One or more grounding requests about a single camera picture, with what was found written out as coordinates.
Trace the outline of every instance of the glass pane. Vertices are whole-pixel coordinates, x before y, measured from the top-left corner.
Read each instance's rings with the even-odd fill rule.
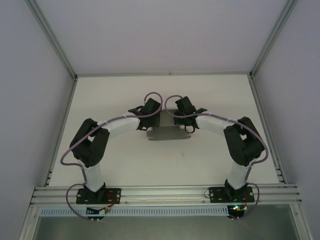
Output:
[[[222,216],[40,217],[34,240],[298,240],[289,206],[260,205],[248,218]]]

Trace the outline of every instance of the white back wall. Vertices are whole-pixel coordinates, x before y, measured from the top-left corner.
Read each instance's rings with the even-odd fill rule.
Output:
[[[249,72],[286,0],[38,0],[77,74]]]

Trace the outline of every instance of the aluminum frame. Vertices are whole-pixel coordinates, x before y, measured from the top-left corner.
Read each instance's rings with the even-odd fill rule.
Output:
[[[42,207],[61,207],[66,206],[65,194],[67,191],[66,187],[49,187],[46,186],[50,179],[50,174],[53,170],[54,163],[57,157],[57,152],[60,146],[60,141],[63,135],[63,131],[68,118],[68,113],[73,100],[73,95],[77,85],[77,74],[73,70],[63,48],[61,47],[56,35],[54,34],[48,20],[42,12],[37,0],[25,0],[33,16],[40,25],[43,33],[50,42],[55,53],[59,57],[61,63],[73,79],[69,97],[66,102],[63,118],[61,120],[59,133],[56,139],[54,150],[50,159],[50,164],[47,169],[45,176],[44,187],[36,187],[33,192],[33,196],[30,202],[29,209],[27,211],[25,221],[23,223],[19,240],[33,239],[37,230],[37,222]],[[221,75],[221,74],[244,74],[248,75],[248,80],[252,90],[253,98],[255,100],[259,116],[262,121],[263,129],[270,147],[270,153],[274,160],[275,169],[278,174],[279,184],[260,184],[259,188],[261,191],[261,201],[259,204],[286,204],[290,205],[292,211],[292,217],[295,222],[298,234],[301,239],[313,240],[314,237],[311,232],[311,228],[308,220],[305,217],[302,198],[299,194],[299,188],[296,184],[287,184],[288,179],[284,171],[281,159],[279,157],[278,150],[273,140],[272,133],[269,129],[268,120],[261,103],[259,92],[255,84],[255,76],[261,69],[265,59],[275,44],[281,30],[283,29],[286,21],[288,20],[291,12],[296,6],[298,0],[288,0],[277,19],[270,36],[268,37],[266,44],[257,59],[251,73],[247,72],[195,72],[195,73],[179,73],[179,72],[168,72],[168,73],[124,73],[124,74],[104,74],[104,75],[88,75],[83,74],[81,77],[106,77],[106,76],[171,76],[171,75]],[[211,206],[211,205],[227,205],[227,203],[210,203],[208,198],[204,197],[204,191],[207,187],[205,185],[197,186],[124,186],[122,190],[122,206]],[[76,198],[77,188],[70,191],[70,202],[74,203]]]

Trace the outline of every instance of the slotted metal strip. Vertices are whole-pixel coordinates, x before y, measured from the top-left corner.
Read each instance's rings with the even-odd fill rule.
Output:
[[[77,213],[85,216],[86,207],[75,207]],[[188,217],[227,216],[226,205],[219,206],[122,206],[113,207],[107,215],[91,214],[91,217]],[[40,217],[75,217],[68,207],[42,207]]]

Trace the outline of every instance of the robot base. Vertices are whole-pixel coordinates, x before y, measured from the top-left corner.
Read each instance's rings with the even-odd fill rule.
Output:
[[[106,188],[104,184],[98,191],[93,192],[84,186],[76,194],[76,204],[119,204],[120,198],[121,188]]]
[[[209,187],[210,203],[254,203],[255,196],[252,191],[252,187],[246,186],[241,193],[236,194],[233,198],[230,198],[227,194],[226,187],[217,186]]]

